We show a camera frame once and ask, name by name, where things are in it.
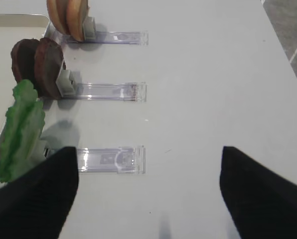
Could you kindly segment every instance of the clear plastic clip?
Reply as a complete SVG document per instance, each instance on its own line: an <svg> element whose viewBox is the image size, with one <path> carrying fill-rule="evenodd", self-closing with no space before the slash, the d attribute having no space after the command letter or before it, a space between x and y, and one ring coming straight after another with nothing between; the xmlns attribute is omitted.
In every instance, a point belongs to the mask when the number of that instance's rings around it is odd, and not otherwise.
<svg viewBox="0 0 297 239"><path fill-rule="evenodd" d="M147 31L135 32L105 32L97 31L94 17L86 17L83 23L84 42L76 41L72 36L61 35L57 33L55 38L60 42L66 43L99 43L99 44L130 44L130 45L148 45L149 35Z"/></svg>
<svg viewBox="0 0 297 239"><path fill-rule="evenodd" d="M146 83L76 83L70 70L60 69L56 85L63 99L146 102Z"/></svg>
<svg viewBox="0 0 297 239"><path fill-rule="evenodd" d="M145 173L145 148L77 149L79 172Z"/></svg>

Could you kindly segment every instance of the white tray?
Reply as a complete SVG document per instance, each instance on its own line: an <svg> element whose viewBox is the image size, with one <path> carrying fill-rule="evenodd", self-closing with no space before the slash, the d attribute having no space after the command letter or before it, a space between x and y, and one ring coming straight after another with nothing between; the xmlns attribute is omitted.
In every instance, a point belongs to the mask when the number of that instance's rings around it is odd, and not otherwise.
<svg viewBox="0 0 297 239"><path fill-rule="evenodd" d="M43 15L0 14L0 135L5 112L13 103L12 89L16 85L10 52L24 38L40 39L47 35L49 26L49 18Z"/></svg>

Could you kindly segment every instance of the white table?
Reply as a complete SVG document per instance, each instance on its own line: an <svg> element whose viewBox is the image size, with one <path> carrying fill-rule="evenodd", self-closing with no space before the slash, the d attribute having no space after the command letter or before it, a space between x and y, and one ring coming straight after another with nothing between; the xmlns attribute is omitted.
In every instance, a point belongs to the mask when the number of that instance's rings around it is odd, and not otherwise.
<svg viewBox="0 0 297 239"><path fill-rule="evenodd" d="M0 0L0 13L46 13ZM297 79L258 0L90 0L110 31L147 30L149 46L65 49L85 82L142 82L148 102L54 103L79 147L145 145L145 175L82 174L62 239L235 239L219 190L236 146L297 183Z"/></svg>

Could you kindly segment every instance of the lettuce leaf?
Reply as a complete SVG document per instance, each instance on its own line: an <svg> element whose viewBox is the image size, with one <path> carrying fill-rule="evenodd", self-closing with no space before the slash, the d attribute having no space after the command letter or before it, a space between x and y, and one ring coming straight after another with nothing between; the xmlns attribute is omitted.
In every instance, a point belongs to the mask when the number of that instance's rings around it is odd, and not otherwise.
<svg viewBox="0 0 297 239"><path fill-rule="evenodd" d="M13 89L15 102L6 112L4 141L0 147L0 182L10 182L36 166L30 161L44 127L43 103L29 80Z"/></svg>

